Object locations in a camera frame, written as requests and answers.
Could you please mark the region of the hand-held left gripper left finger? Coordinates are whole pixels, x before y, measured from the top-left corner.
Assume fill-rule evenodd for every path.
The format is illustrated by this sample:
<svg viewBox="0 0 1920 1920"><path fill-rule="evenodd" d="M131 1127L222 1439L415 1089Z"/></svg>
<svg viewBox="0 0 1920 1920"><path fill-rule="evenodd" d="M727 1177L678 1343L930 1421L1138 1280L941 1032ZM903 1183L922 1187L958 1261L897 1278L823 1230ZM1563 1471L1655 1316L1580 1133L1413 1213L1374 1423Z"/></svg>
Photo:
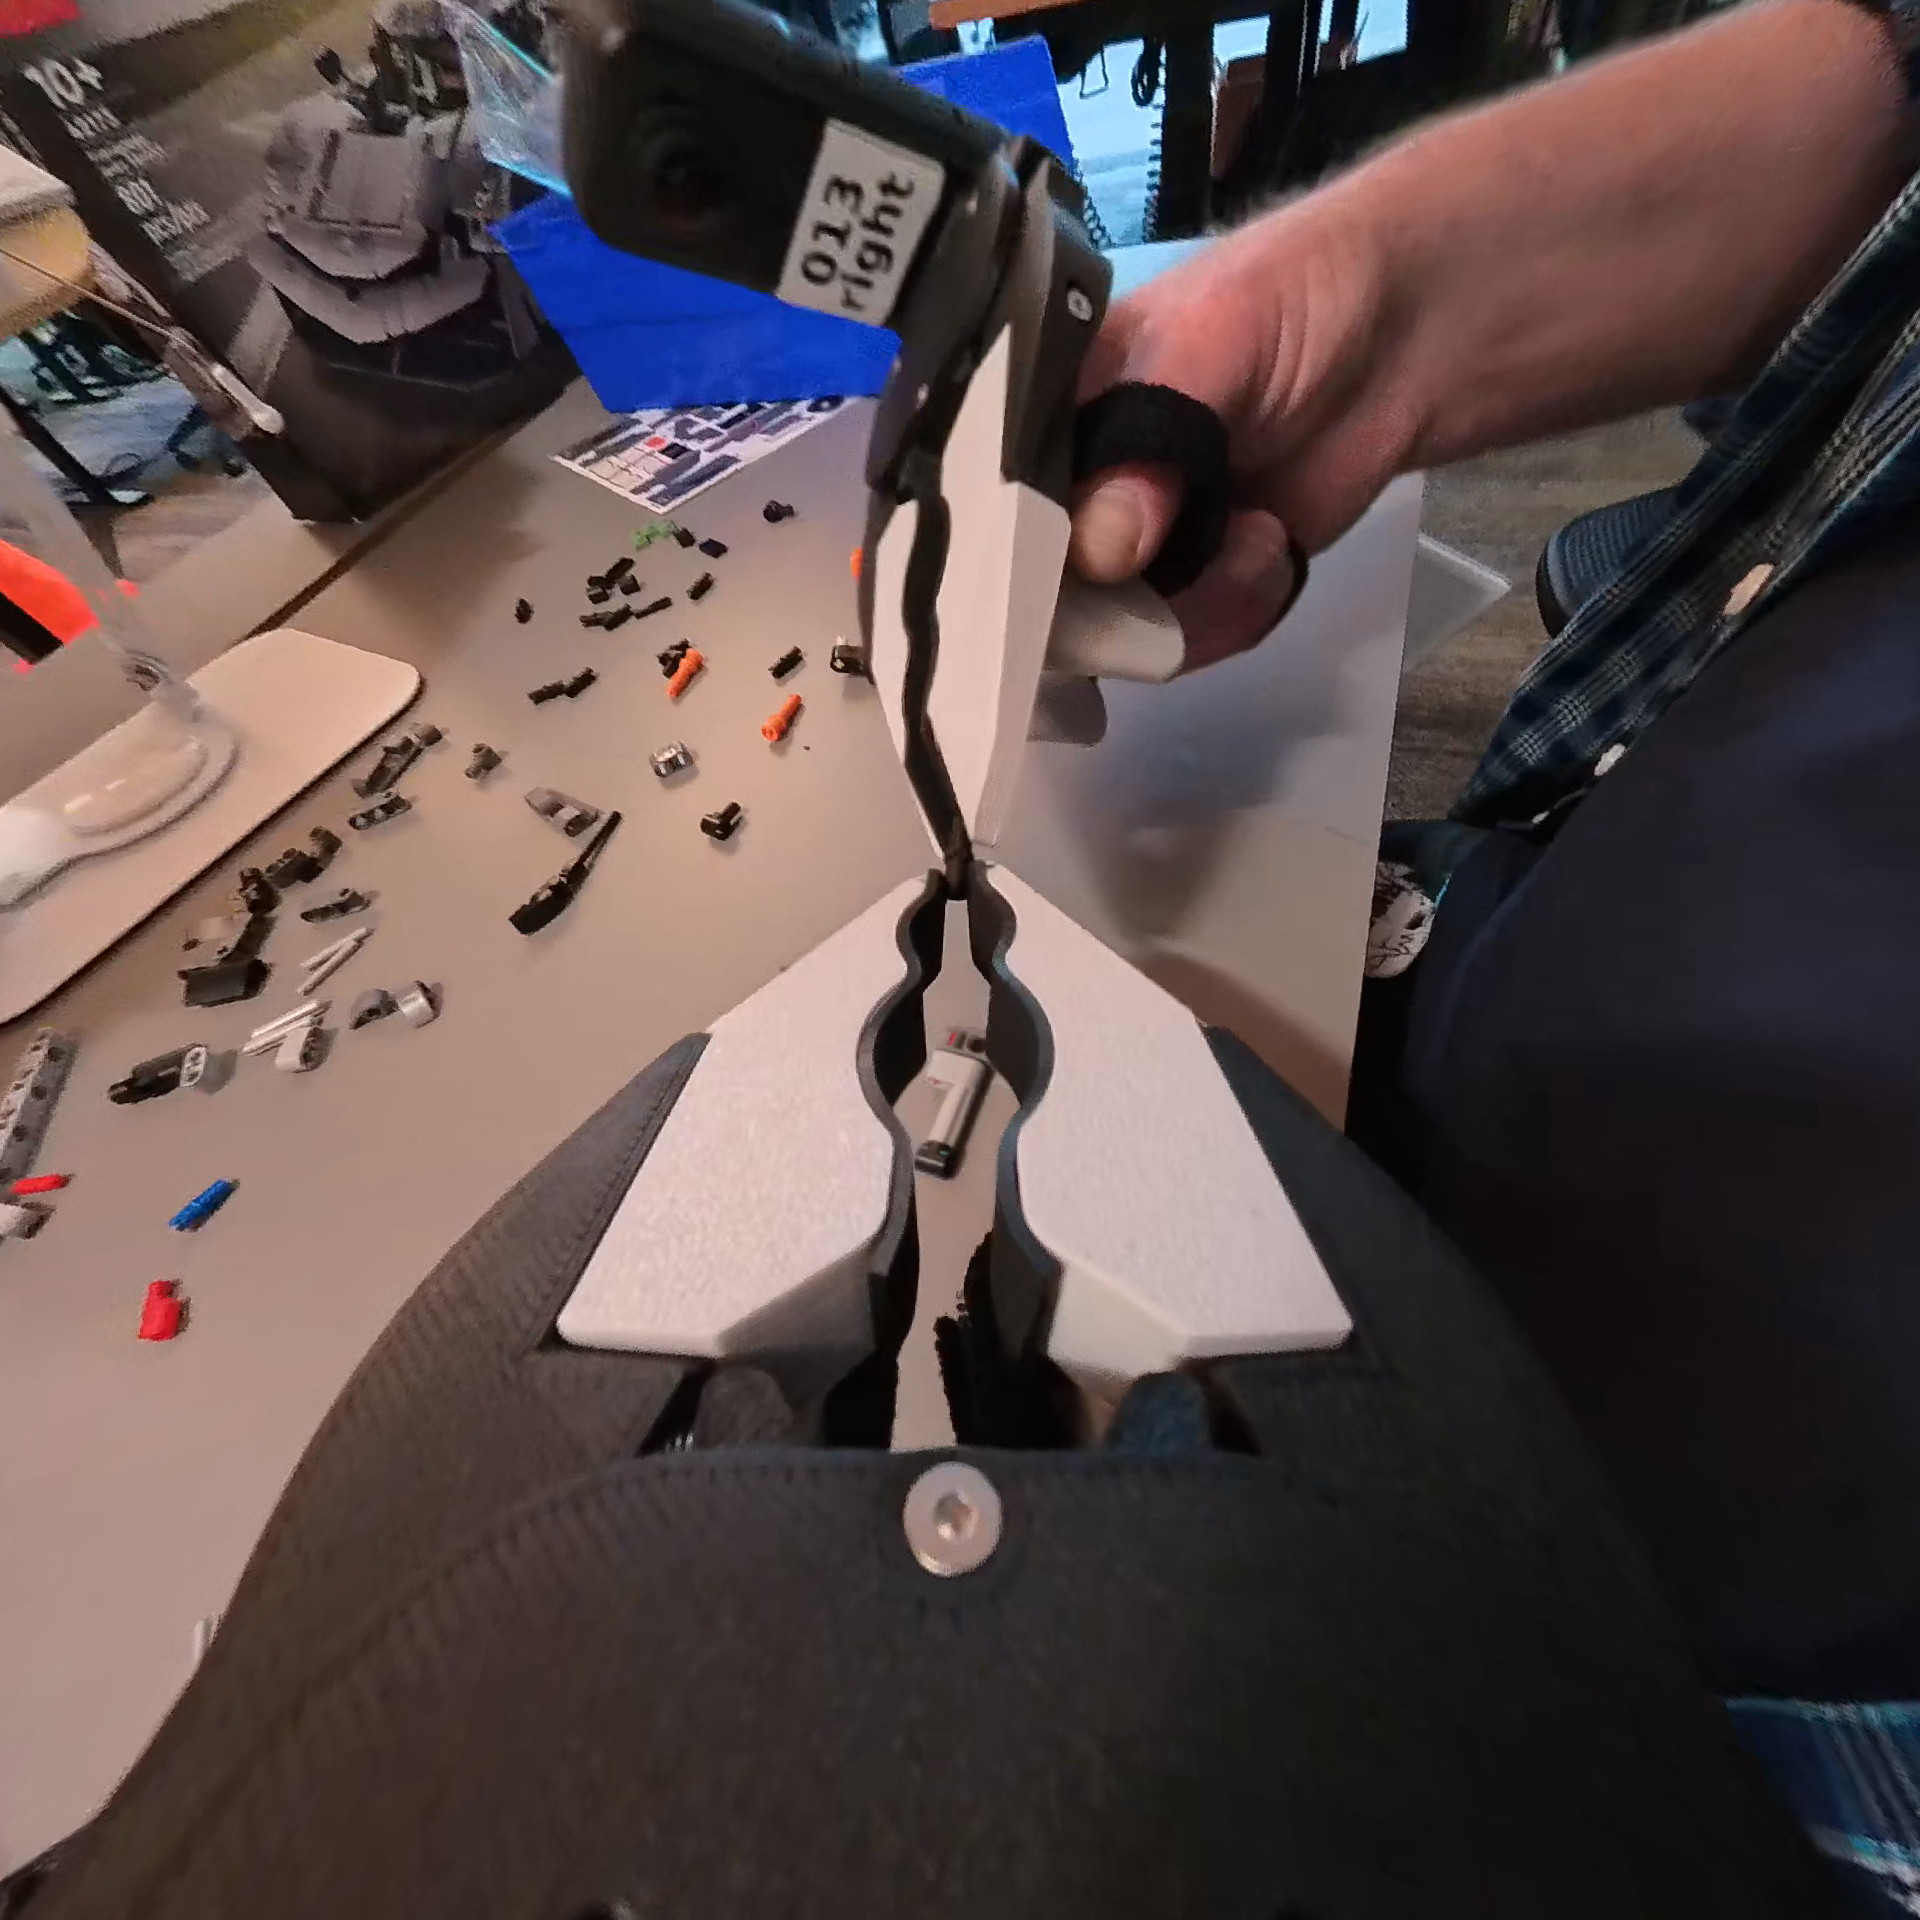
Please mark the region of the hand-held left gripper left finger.
<svg viewBox="0 0 1920 1920"><path fill-rule="evenodd" d="M915 1145L941 878L905 879L687 1038L558 1312L571 1352L771 1379L826 1443L889 1443L918 1308Z"/></svg>

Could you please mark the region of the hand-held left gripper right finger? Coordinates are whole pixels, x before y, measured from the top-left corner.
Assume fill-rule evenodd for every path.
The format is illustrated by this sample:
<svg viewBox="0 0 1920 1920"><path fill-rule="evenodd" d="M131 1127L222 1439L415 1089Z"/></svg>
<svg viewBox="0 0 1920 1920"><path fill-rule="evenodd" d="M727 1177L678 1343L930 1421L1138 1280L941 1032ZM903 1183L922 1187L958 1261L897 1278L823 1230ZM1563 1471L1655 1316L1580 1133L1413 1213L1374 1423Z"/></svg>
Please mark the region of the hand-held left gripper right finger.
<svg viewBox="0 0 1920 1920"><path fill-rule="evenodd" d="M964 1281L964 1437L1075 1443L1091 1406L1354 1337L1222 1035L1007 865L967 883L1015 1095Z"/></svg>

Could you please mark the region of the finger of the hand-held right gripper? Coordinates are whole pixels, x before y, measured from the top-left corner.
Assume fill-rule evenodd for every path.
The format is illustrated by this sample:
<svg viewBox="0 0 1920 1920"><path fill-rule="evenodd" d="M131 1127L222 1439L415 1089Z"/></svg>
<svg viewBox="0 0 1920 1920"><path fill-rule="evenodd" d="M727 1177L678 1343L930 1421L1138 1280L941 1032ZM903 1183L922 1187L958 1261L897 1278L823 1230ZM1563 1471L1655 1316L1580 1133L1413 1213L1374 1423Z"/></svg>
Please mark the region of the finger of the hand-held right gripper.
<svg viewBox="0 0 1920 1920"><path fill-rule="evenodd" d="M969 865L969 829L929 702L939 665L948 512L939 499L876 496L860 548L857 617L867 676L948 889Z"/></svg>
<svg viewBox="0 0 1920 1920"><path fill-rule="evenodd" d="M967 383L941 460L929 729L974 853L999 841L1012 806L1069 540L1067 507L1004 473L1012 371L1006 326Z"/></svg>

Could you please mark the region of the grey lego shock absorber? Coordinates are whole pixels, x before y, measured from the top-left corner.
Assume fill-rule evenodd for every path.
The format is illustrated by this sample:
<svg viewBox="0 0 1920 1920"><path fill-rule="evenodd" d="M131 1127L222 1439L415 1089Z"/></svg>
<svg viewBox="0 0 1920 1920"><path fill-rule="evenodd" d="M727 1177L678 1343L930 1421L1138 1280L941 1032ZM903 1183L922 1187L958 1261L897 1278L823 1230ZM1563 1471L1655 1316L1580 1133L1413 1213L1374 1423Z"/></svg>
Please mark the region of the grey lego shock absorber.
<svg viewBox="0 0 1920 1920"><path fill-rule="evenodd" d="M930 1047L922 1079L932 1092L932 1108L915 1141L913 1168L918 1177L948 1182L964 1163L981 1102L991 1084L986 1030L946 1028Z"/></svg>

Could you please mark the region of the person's right forearm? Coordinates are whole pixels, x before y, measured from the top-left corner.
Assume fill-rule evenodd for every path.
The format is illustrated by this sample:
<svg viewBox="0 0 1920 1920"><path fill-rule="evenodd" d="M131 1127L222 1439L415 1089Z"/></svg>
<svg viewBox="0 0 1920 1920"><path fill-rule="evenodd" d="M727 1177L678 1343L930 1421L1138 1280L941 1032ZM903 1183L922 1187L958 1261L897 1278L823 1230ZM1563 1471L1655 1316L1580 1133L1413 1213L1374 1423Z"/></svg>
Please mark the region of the person's right forearm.
<svg viewBox="0 0 1920 1920"><path fill-rule="evenodd" d="M1915 172L1891 7L1749 5L1370 169L1397 468L1730 391Z"/></svg>

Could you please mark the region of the lego sticker sheet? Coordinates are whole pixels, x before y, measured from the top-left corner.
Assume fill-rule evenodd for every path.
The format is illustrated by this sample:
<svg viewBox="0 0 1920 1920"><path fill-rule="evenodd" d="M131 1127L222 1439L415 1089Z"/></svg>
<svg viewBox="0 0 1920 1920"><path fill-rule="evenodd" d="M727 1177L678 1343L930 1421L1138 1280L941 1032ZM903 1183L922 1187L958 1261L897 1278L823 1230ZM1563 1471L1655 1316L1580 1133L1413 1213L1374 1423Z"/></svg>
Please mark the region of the lego sticker sheet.
<svg viewBox="0 0 1920 1920"><path fill-rule="evenodd" d="M550 460L638 509L666 517L846 406L844 395L654 406L612 415Z"/></svg>

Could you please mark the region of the scattered small lego pieces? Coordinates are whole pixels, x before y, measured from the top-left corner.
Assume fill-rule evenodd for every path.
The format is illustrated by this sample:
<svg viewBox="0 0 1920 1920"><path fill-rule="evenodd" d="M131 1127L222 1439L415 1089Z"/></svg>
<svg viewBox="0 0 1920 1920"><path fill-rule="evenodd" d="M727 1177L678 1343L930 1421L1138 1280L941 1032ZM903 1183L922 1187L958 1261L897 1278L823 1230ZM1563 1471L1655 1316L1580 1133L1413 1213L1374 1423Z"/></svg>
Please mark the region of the scattered small lego pieces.
<svg viewBox="0 0 1920 1920"><path fill-rule="evenodd" d="M764 504L767 524L786 524L796 519L796 513L798 509L790 503L778 499ZM594 574L587 582L587 596L596 611L582 615L582 627L596 633L612 633L634 620L655 617L673 611L673 595L636 605L634 596L643 588L644 582L634 574L634 559L620 559L605 574ZM687 605L701 600L710 588L713 574L703 572L685 588L683 596ZM681 700L685 685L703 670L703 655L687 638L678 638L668 645L658 660L666 673L666 696L674 702ZM790 647L767 667L767 672L775 681L781 681L801 667L803 648ZM833 672L852 673L857 679L865 676L869 667L865 665L861 645L852 639L837 641L833 651ZM596 670L582 667L571 679L553 679L533 687L527 693L527 702L550 704L555 700L577 700L591 684L596 684ZM778 744L790 731L793 716L801 713L801 707L801 695L786 700L762 733ZM402 735L391 752L385 749L387 759L367 776L371 783L362 781L362 785L354 789L363 795L363 800L371 800L350 816L348 824L353 831L371 831L373 828L395 821L411 806L411 801L398 790L395 781L402 779L407 768L415 763L419 755L431 747L439 737L441 731L419 727ZM470 763L466 766L466 776L482 781L485 776L491 776L498 760L501 756L489 747L489 743L476 743L470 749ZM654 775L662 781L678 776L691 766L683 743L668 743L647 760L654 768ZM515 905L510 913L511 928L522 937L533 937L553 926L553 920L571 907L591 872L594 859L604 853L605 841L620 824L621 814L618 806L594 809L579 800L566 800L563 792L548 790L547 785L530 789L525 801L541 821L548 821L558 831L564 831L566 838L579 841L580 835L587 835L582 838L582 849L559 870L558 878L545 879L525 902ZM729 801L703 819L701 831L706 831L715 843L725 841L735 829L738 816L740 804ZM282 895L293 887L322 878L324 868L343 846L340 836L332 829L313 829L309 835L309 843L311 846L307 847L289 847L266 868L243 868L237 872L234 894L235 907L227 918L219 918L218 926L213 926L214 935L223 939L227 932L230 932L234 939L219 955L214 955L213 943L207 943L205 955L180 974L185 985L183 998L190 1000L190 1006L205 1011L207 1006L247 998L262 988L271 968L260 958L260 942L267 932L271 932ZM343 918L348 913L358 913L366 905L367 900L362 894L345 889L335 897L315 902L303 912L303 917L309 920ZM324 949L324 952L301 961L303 985L299 988L299 993L303 998L291 1014L282 1017L276 1024L270 1021L267 1028L260 1028L249 1047L254 1051L293 1049L293 1054L282 1057L282 1064L293 1064L299 1071L313 1064L313 1047L309 1047L309 1043L322 1040L319 1017L324 1014L324 1008L319 1008L318 1000L309 1000L318 985L333 977L333 974L353 959L358 947L366 943L366 937L366 928L350 928L333 942L333 947ZM377 992L371 1011L363 1008L363 1013L353 1014L353 1024L366 1024L373 1017L395 1013L402 998L407 998L407 1006L422 1017L431 1017L437 1013L437 1004L425 988L407 990L402 997L387 993L387 998ZM107 1087L109 1104L132 1107L154 1097L166 1097L185 1087L197 1087L207 1079L207 1057L207 1047L197 1043L174 1047L163 1056L138 1063Z"/></svg>

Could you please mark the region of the black lego set box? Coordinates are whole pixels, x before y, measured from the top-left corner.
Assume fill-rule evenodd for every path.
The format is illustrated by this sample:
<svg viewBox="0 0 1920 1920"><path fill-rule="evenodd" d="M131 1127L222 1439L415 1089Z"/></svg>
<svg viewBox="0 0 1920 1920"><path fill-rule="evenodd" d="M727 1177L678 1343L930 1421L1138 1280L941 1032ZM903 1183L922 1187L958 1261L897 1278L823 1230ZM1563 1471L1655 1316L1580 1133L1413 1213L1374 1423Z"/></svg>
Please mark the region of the black lego set box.
<svg viewBox="0 0 1920 1920"><path fill-rule="evenodd" d="M495 225L449 13L402 3L5 5L5 132L183 333L301 520L363 520L573 376Z"/></svg>

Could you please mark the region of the short grey lego liftarm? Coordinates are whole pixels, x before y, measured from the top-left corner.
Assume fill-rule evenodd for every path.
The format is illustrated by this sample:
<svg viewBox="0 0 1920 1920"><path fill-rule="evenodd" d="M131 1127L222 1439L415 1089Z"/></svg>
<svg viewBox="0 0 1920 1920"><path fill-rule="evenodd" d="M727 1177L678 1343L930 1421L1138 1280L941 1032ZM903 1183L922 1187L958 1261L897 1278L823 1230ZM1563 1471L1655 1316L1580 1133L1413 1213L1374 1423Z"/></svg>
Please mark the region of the short grey lego liftarm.
<svg viewBox="0 0 1920 1920"><path fill-rule="evenodd" d="M31 1172L75 1054L71 1035L42 1027L17 1057L2 1092L2 1187Z"/></svg>

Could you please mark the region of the person's right hand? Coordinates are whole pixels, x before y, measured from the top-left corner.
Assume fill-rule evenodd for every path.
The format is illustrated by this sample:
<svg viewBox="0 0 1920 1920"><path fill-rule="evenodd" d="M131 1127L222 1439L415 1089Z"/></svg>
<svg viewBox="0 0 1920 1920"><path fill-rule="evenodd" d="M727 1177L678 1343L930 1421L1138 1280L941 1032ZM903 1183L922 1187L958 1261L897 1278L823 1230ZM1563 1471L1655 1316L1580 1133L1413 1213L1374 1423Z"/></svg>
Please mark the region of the person's right hand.
<svg viewBox="0 0 1920 1920"><path fill-rule="evenodd" d="M1116 385L1187 392L1227 433L1220 545L1169 599L1189 670L1255 648L1308 559L1422 462L1425 395L1388 231L1342 192L1286 200L1121 299L1076 395Z"/></svg>

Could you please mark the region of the blue storage bin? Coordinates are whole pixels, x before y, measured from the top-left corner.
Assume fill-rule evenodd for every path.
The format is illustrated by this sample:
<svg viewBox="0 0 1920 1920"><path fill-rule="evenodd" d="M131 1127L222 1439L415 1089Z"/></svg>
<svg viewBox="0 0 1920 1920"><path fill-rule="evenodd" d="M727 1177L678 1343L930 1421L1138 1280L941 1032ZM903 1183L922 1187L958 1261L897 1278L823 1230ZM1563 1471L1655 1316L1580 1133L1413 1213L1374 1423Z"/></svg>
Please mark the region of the blue storage bin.
<svg viewBox="0 0 1920 1920"><path fill-rule="evenodd" d="M558 5L570 197L501 233L612 414L881 397L948 419L1002 329L1057 391L1114 267L1006 64L922 84L757 5Z"/></svg>

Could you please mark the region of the clear plastic bag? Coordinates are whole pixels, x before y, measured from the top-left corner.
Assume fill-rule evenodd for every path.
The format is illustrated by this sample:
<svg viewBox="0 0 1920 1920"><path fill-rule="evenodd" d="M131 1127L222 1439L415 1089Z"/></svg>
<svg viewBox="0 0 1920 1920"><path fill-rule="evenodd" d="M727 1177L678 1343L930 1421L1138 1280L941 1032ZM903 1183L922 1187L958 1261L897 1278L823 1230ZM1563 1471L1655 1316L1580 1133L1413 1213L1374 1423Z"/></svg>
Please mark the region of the clear plastic bag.
<svg viewBox="0 0 1920 1920"><path fill-rule="evenodd" d="M559 41L545 3L441 3L469 120L493 166L570 197Z"/></svg>

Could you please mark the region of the dark navy shirt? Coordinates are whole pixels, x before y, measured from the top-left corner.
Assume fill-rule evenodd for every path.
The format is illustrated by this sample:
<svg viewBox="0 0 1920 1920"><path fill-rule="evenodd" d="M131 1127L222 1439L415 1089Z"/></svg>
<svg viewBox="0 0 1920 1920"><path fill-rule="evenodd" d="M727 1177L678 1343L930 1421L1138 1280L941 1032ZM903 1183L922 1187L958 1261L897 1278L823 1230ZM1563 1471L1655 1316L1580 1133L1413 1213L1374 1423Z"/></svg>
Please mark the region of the dark navy shirt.
<svg viewBox="0 0 1920 1920"><path fill-rule="evenodd" d="M1915 589L1907 517L1469 841L1355 1071L1730 1696L1915 1700Z"/></svg>

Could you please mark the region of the silver monitor stand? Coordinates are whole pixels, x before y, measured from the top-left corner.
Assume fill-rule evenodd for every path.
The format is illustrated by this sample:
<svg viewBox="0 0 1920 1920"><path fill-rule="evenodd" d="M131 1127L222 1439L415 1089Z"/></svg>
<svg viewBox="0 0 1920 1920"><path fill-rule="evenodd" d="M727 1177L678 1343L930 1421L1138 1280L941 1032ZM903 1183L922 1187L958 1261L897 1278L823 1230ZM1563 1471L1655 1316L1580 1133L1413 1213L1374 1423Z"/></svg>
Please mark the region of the silver monitor stand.
<svg viewBox="0 0 1920 1920"><path fill-rule="evenodd" d="M163 641L5 424L5 541L82 633L2 702L2 1019L55 997L414 702L419 672L274 629L199 665Z"/></svg>

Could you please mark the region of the orange red object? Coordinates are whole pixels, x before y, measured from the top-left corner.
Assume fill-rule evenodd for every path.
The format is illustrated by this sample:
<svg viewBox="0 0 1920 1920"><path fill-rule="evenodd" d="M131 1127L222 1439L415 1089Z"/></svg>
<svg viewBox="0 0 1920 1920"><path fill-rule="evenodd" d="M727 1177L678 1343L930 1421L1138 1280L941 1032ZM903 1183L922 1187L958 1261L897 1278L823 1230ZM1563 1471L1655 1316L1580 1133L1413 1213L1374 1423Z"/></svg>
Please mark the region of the orange red object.
<svg viewBox="0 0 1920 1920"><path fill-rule="evenodd" d="M57 566L2 541L2 641L17 672L57 655L101 624L95 605Z"/></svg>

